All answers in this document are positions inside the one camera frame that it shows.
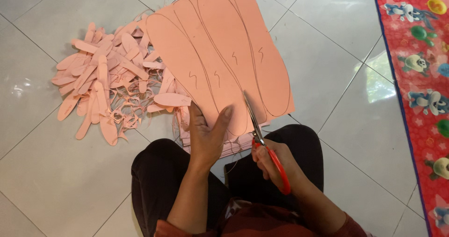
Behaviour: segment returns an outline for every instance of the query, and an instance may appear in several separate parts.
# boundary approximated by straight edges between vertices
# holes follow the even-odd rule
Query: red scissors handle
[[[291,192],[291,188],[290,188],[290,182],[288,181],[287,173],[285,173],[284,167],[282,166],[282,164],[279,161],[278,156],[275,154],[275,152],[272,149],[269,149],[268,147],[266,147],[266,148],[268,150],[268,154],[270,155],[272,162],[278,169],[279,174],[282,178],[282,183],[283,183],[284,187],[282,189],[279,188],[279,190],[281,191],[282,194],[288,195]]]

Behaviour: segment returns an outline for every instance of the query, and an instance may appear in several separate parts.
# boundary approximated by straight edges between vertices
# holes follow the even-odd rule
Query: blue mat border
[[[414,170],[415,170],[416,179],[418,181],[419,196],[421,198],[421,206],[423,207],[424,218],[425,218],[426,225],[427,225],[427,232],[429,233],[429,237],[431,237],[433,235],[432,235],[432,231],[430,229],[429,219],[427,218],[426,208],[425,208],[424,203],[423,203],[423,196],[422,196],[422,192],[421,192],[421,183],[419,182],[418,171],[416,169],[416,162],[415,162],[415,157],[414,157],[414,154],[413,154],[413,146],[412,146],[412,142],[410,140],[410,135],[409,135],[409,126],[407,125],[406,114],[404,112],[404,105],[402,103],[402,95],[401,95],[401,91],[399,89],[399,85],[397,84],[396,74],[395,74],[394,67],[393,67],[393,62],[391,61],[390,49],[388,47],[387,39],[385,38],[384,24],[382,23],[382,16],[380,14],[379,3],[378,3],[377,0],[374,0],[374,2],[376,3],[376,9],[377,9],[377,14],[379,16],[380,28],[382,29],[382,36],[384,38],[385,47],[387,49],[388,61],[390,62],[390,69],[391,69],[391,74],[393,75],[393,81],[394,81],[394,86],[395,86],[395,89],[396,89],[396,95],[398,97],[399,105],[401,107],[402,120],[404,121],[404,126],[405,126],[406,132],[407,132],[407,140],[409,141],[409,148],[410,148],[410,153],[411,153],[411,156],[412,156],[413,167],[414,167]]]

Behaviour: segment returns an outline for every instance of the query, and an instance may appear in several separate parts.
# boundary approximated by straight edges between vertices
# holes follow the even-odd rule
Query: person
[[[145,237],[367,236],[323,194],[323,156],[312,129],[286,125],[264,138],[291,194],[279,191],[282,179],[267,149],[255,146],[225,166],[228,188],[210,168],[220,158],[233,109],[223,109],[213,128],[193,102],[189,111],[190,155],[159,139],[132,164],[132,205]]]

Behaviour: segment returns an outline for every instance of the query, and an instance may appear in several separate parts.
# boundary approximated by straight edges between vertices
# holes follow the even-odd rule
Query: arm
[[[292,194],[297,198],[308,227],[320,235],[337,232],[346,221],[345,212],[340,210],[307,179],[287,145],[268,139],[264,139],[264,142],[274,150],[282,163],[291,185]],[[276,166],[271,161],[267,149],[265,147],[256,149],[253,146],[251,154],[253,160],[262,170],[264,178],[271,179],[276,186],[282,187],[282,179]]]
[[[209,128],[192,102],[190,113],[190,162],[167,222],[187,233],[203,233],[207,223],[207,177],[220,158],[232,108],[223,109],[214,128]]]

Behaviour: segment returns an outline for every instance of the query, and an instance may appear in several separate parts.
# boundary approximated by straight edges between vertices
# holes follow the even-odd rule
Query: white tile floor
[[[55,65],[95,21],[108,32],[174,0],[0,0],[0,236],[142,236],[130,166],[149,141],[172,138],[171,114],[110,147],[82,117],[63,122]],[[287,66],[300,122],[322,140],[325,194],[379,237],[427,236],[374,0],[257,0]],[[223,180],[220,159],[212,172]]]

